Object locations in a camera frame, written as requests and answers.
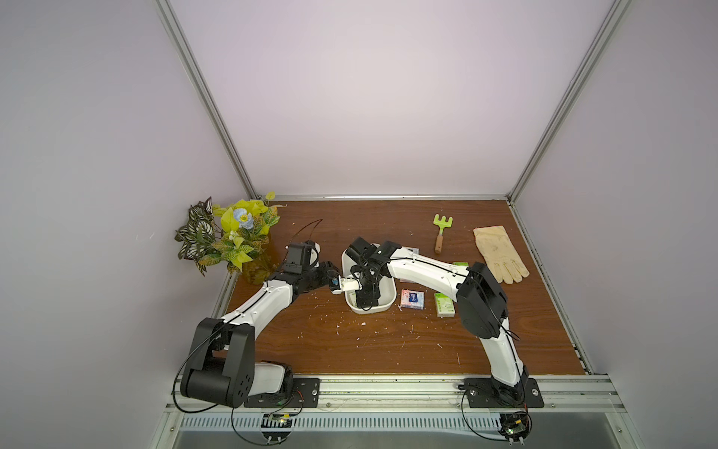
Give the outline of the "white storage box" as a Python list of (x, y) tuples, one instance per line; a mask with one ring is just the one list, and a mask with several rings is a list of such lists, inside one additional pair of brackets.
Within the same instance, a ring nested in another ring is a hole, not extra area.
[(345, 250), (341, 255), (342, 284), (349, 284), (355, 290), (345, 290), (346, 303), (355, 314), (378, 314), (388, 311), (396, 301), (398, 292), (393, 278), (372, 274), (366, 269), (356, 271), (357, 263)]

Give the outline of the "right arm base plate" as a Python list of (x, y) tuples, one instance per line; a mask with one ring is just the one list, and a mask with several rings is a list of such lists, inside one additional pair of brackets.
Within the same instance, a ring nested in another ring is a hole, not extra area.
[(470, 408), (544, 408), (538, 382), (531, 377), (510, 387), (489, 377), (466, 378), (458, 389), (467, 393)]

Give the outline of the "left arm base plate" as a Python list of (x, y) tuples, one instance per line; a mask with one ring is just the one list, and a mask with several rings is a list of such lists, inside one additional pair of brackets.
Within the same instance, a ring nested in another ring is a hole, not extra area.
[(244, 403), (244, 407), (264, 409), (315, 409), (319, 404), (320, 392), (320, 378), (299, 377), (294, 378), (292, 383), (285, 384), (278, 393), (263, 393), (249, 396)]

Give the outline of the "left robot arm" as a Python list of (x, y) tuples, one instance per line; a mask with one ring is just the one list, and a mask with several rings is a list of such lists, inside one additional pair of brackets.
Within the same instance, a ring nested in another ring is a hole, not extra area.
[(178, 372), (179, 392), (185, 398), (231, 408), (248, 401), (285, 405), (294, 399), (292, 369), (279, 362), (258, 362), (256, 340), (299, 296), (333, 284), (330, 275), (336, 267), (319, 256), (314, 241), (291, 244), (286, 260), (257, 293), (233, 312), (200, 322)]

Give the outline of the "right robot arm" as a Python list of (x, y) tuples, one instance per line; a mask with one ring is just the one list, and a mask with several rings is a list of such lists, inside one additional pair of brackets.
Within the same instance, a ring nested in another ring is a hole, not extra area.
[(348, 277), (357, 280), (357, 307), (379, 307), (381, 283), (394, 279), (420, 284), (454, 302), (462, 325), (477, 337), (490, 363), (494, 396), (510, 407), (527, 403), (528, 371), (513, 343), (507, 296), (483, 263), (470, 267), (441, 262), (415, 254), (387, 241), (380, 246), (356, 239), (347, 250)]

